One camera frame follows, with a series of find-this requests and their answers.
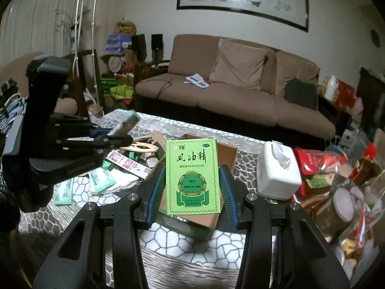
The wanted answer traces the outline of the green medicine box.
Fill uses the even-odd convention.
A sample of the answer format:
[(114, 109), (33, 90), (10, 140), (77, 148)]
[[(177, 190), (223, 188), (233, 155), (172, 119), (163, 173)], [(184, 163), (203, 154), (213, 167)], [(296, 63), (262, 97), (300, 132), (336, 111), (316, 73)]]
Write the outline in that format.
[(166, 146), (166, 214), (220, 213), (216, 139), (168, 140)]

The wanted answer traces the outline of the mint wipes pack loose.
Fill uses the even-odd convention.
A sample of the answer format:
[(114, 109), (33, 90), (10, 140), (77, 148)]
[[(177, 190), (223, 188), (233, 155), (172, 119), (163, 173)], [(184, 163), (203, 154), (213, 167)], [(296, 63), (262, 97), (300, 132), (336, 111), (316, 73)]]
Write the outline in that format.
[(55, 205), (71, 205), (74, 179), (67, 179), (58, 184)]

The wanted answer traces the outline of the mint wet wipes pack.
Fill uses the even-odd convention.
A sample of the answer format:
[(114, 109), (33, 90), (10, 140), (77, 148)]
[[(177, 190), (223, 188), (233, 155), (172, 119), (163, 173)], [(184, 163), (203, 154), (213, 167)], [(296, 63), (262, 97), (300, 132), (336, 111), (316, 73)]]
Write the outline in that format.
[(89, 171), (89, 177), (96, 193), (109, 189), (116, 184), (111, 172), (101, 167)]

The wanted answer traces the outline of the pink white long package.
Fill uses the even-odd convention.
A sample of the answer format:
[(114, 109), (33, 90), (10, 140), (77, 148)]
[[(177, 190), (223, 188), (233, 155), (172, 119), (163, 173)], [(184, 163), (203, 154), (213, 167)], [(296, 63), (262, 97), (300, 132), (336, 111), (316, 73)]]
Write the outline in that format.
[(141, 179), (145, 179), (151, 171), (150, 168), (124, 156), (123, 154), (115, 150), (109, 152), (106, 155), (106, 159)]

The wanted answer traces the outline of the white tissue box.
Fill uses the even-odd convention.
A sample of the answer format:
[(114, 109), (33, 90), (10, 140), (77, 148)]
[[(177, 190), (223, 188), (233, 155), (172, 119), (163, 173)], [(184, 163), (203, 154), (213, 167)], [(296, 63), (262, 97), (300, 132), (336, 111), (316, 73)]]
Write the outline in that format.
[(301, 187), (302, 178), (292, 148), (265, 142), (257, 158), (257, 192), (275, 200), (289, 200)]

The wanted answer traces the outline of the red snack bag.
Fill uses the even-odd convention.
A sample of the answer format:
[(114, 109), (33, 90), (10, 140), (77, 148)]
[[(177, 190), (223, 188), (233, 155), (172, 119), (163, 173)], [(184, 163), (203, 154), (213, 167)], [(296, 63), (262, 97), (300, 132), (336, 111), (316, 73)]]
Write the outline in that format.
[(344, 155), (308, 149), (293, 149), (293, 152), (303, 176), (353, 170)]

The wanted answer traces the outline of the wooden back scratcher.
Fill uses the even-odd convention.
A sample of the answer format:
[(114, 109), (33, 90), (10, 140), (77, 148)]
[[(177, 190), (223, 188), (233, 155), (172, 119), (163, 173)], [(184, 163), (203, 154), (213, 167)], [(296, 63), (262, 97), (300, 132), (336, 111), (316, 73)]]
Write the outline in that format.
[(156, 153), (159, 148), (153, 142), (152, 137), (135, 138), (129, 146), (120, 147), (120, 149), (135, 153)]

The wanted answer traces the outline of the round white clock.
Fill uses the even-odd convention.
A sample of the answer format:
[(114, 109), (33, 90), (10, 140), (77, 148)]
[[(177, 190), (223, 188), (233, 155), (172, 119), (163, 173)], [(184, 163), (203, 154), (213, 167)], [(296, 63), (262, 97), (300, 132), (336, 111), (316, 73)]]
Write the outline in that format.
[(112, 73), (119, 73), (123, 66), (120, 56), (111, 55), (108, 59), (108, 68)]

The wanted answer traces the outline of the green cardboard box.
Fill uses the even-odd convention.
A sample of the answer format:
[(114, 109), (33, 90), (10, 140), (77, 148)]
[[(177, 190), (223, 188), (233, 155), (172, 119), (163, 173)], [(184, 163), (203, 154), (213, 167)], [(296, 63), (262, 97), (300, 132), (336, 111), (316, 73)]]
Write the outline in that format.
[(207, 241), (223, 208), (218, 167), (234, 170), (237, 149), (215, 138), (184, 134), (167, 140), (164, 158), (164, 191), (156, 223), (192, 238)]

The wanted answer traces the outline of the papers on sofa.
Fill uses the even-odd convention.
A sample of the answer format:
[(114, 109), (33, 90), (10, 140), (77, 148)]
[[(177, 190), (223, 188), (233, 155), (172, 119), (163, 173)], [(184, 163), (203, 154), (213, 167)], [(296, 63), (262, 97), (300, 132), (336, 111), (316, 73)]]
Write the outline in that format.
[(201, 89), (208, 88), (211, 83), (210, 81), (206, 81), (201, 75), (194, 74), (192, 76), (187, 76), (186, 80), (184, 81), (185, 84), (193, 84), (196, 87), (199, 87)]

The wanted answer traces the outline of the dark cushion on sofa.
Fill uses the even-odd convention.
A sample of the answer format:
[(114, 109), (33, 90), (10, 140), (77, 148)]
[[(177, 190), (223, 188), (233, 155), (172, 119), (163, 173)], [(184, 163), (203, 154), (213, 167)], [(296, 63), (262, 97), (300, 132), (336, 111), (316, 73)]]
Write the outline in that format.
[(293, 78), (284, 89), (284, 100), (312, 110), (317, 109), (318, 94), (316, 85)]

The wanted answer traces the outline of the brown sofa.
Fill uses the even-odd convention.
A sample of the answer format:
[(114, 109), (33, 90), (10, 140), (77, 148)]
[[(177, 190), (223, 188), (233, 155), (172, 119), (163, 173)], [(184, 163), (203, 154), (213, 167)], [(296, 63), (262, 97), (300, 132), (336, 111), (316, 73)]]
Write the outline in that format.
[(182, 34), (167, 71), (139, 78), (140, 112), (263, 140), (327, 140), (334, 124), (318, 110), (320, 69), (308, 59), (246, 40)]

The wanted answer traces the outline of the beige sofa cushion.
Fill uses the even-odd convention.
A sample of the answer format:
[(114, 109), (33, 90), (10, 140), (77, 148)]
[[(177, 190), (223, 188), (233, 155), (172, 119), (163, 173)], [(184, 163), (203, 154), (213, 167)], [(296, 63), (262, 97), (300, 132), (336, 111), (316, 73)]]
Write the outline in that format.
[(259, 91), (262, 71), (268, 54), (265, 48), (255, 48), (223, 39), (209, 80)]

